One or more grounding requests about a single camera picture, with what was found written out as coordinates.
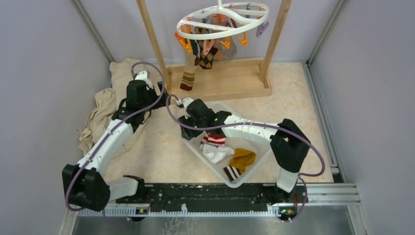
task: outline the wooden base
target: wooden base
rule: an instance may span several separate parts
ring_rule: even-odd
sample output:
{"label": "wooden base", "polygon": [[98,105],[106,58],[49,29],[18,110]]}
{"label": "wooden base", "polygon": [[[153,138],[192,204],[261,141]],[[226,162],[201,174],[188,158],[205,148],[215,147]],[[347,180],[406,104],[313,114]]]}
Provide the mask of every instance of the wooden base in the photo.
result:
{"label": "wooden base", "polygon": [[262,61],[263,58],[216,61],[210,70],[199,67],[189,92],[180,89],[184,65],[167,66],[167,80],[171,82],[168,92],[203,101],[269,96],[272,86],[268,76],[264,82],[259,78]]}

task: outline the wooden post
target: wooden post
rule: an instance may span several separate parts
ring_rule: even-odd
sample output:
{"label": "wooden post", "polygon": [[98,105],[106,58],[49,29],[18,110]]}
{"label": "wooden post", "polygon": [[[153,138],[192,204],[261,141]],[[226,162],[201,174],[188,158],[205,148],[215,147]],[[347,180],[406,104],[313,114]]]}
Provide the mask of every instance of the wooden post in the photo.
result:
{"label": "wooden post", "polygon": [[169,90],[171,86],[171,77],[168,75],[166,64],[164,63],[163,54],[161,53],[159,42],[157,41],[156,33],[154,32],[153,24],[151,23],[150,15],[148,14],[145,0],[136,0],[137,6],[140,9],[141,17],[143,18],[145,28],[147,29],[148,37],[156,54],[157,62],[160,70],[163,73],[166,82],[166,89]]}
{"label": "wooden post", "polygon": [[281,5],[279,6],[277,20],[274,25],[274,30],[270,39],[270,44],[268,45],[267,54],[265,56],[264,62],[261,65],[261,75],[259,79],[262,82],[265,81],[268,73],[268,68],[271,64],[272,57],[277,47],[278,39],[284,26],[285,18],[287,17],[288,10],[290,9],[291,0],[282,0]]}

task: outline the plastic container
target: plastic container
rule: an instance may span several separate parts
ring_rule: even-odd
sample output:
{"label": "plastic container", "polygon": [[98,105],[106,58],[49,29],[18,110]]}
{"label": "plastic container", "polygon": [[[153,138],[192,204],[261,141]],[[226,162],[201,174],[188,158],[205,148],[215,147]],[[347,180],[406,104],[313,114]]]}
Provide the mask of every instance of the plastic container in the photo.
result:
{"label": "plastic container", "polygon": [[[234,110],[232,110],[229,106],[224,104],[223,102],[215,102],[212,105],[209,105],[209,107],[214,111],[228,111],[231,112],[234,115],[238,115]],[[203,132],[201,135],[199,135],[196,138],[191,139],[190,141],[187,141],[183,139],[185,144],[204,162],[223,182],[225,182],[226,185],[228,185],[231,188],[237,188],[241,186],[249,177],[256,171],[258,168],[264,163],[264,161],[272,155],[272,150],[269,145],[262,145],[258,144],[256,142],[240,139],[240,138],[226,138],[225,140],[225,146],[231,147],[233,149],[237,148],[243,148],[250,150],[254,153],[256,153],[256,158],[254,164],[248,166],[246,168],[246,171],[238,177],[234,181],[230,181],[229,178],[226,176],[226,173],[224,172],[223,168],[228,166],[229,161],[231,160],[232,156],[227,156],[220,162],[213,164],[211,163],[204,155],[203,151],[199,148],[200,147],[200,141],[202,140],[203,136],[205,136],[206,132]]]}

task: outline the orange clothespin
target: orange clothespin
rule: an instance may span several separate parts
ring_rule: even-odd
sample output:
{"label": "orange clothespin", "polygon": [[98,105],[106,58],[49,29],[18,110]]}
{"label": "orange clothespin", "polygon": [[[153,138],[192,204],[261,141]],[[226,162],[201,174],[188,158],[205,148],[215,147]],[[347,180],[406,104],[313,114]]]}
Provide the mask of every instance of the orange clothespin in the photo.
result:
{"label": "orange clothespin", "polygon": [[261,5],[261,6],[259,7],[259,10],[260,10],[260,11],[262,11],[262,9],[264,9],[264,5]]}
{"label": "orange clothespin", "polygon": [[234,27],[234,28],[238,28],[238,26],[236,25],[235,20],[234,20],[234,19],[232,19],[232,18],[230,18],[230,19],[231,19],[231,22],[232,22],[233,27]]}
{"label": "orange clothespin", "polygon": [[241,43],[244,47],[246,47],[246,46],[247,46],[248,42],[247,42],[246,32],[244,32],[244,38],[243,38],[243,39],[240,39],[238,36],[236,36],[236,38],[239,40],[239,42],[240,42],[240,43]]}
{"label": "orange clothespin", "polygon": [[[186,25],[187,26],[187,30],[186,30],[186,33],[190,33],[191,32],[191,27],[190,27],[190,25]],[[184,31],[184,24],[182,24],[182,28],[179,28],[179,30],[181,31],[181,32],[183,32]],[[176,33],[174,33],[174,35],[176,36],[176,38],[177,38],[177,41],[179,41],[179,43],[180,43],[180,45],[182,45],[188,52],[192,52],[193,50],[192,50],[192,45],[191,45],[191,43],[190,43],[190,40],[189,39],[184,39],[182,36],[180,36],[177,32]]]}
{"label": "orange clothespin", "polygon": [[226,37],[224,42],[221,41],[221,44],[224,47],[226,47],[226,49],[229,49],[231,47],[231,38],[230,37]]}
{"label": "orange clothespin", "polygon": [[174,33],[174,36],[176,36],[177,41],[179,41],[180,45],[182,45],[184,47],[184,38],[182,36],[180,36],[177,32]]}
{"label": "orange clothespin", "polygon": [[185,39],[185,40],[184,40],[184,48],[185,48],[188,52],[193,52],[192,45],[190,44],[190,39]]}
{"label": "orange clothespin", "polygon": [[215,40],[211,39],[209,45],[207,40],[203,40],[203,54],[208,55],[210,49],[212,48],[213,44],[215,43]]}

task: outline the clothespin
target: clothespin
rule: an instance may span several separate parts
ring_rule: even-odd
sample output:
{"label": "clothespin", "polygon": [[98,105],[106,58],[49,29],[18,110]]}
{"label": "clothespin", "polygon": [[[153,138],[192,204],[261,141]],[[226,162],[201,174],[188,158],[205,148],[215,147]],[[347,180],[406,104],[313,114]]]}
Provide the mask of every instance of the clothespin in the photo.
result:
{"label": "clothespin", "polygon": [[224,42],[221,41],[221,44],[229,49],[231,47],[231,37],[226,37]]}
{"label": "clothespin", "polygon": [[222,22],[222,15],[221,14],[216,14],[216,16],[218,17],[218,23]]}
{"label": "clothespin", "polygon": [[202,23],[205,23],[205,24],[206,24],[206,22],[208,22],[208,20],[209,20],[209,16],[208,16],[208,17],[203,18],[203,19],[202,19]]}
{"label": "clothespin", "polygon": [[215,43],[215,40],[211,39],[210,42],[209,42],[209,45],[207,45],[208,44],[208,41],[207,40],[203,40],[203,54],[204,55],[208,55],[209,54],[209,51],[212,48],[212,46],[213,46],[214,43]]}
{"label": "clothespin", "polygon": [[236,25],[235,20],[234,20],[234,19],[232,19],[232,18],[230,18],[230,19],[231,19],[231,22],[232,22],[232,26],[233,26],[234,28],[238,28],[238,26]]}
{"label": "clothespin", "polygon": [[250,3],[247,4],[247,10],[250,10],[250,8],[249,8],[250,5],[251,5]]}
{"label": "clothespin", "polygon": [[261,6],[259,7],[259,11],[262,11],[262,9],[264,9],[264,5],[261,5]]}
{"label": "clothespin", "polygon": [[[182,24],[182,27],[179,28],[179,30],[181,32],[184,32],[184,24]],[[191,32],[191,27],[190,25],[186,25],[186,33],[190,33]],[[174,33],[174,35],[177,38],[177,41],[179,41],[180,45],[182,45],[182,47],[184,47],[188,52],[192,52],[192,45],[190,43],[189,39],[184,39],[184,37],[180,36],[177,32]]]}
{"label": "clothespin", "polygon": [[240,39],[238,36],[236,36],[236,38],[239,40],[239,42],[244,46],[244,47],[246,47],[247,45],[248,45],[248,42],[247,42],[247,37],[246,37],[246,32],[244,32],[244,38],[243,39]]}
{"label": "clothespin", "polygon": [[256,29],[256,37],[260,37],[262,33],[268,28],[269,22],[262,23],[258,28]]}

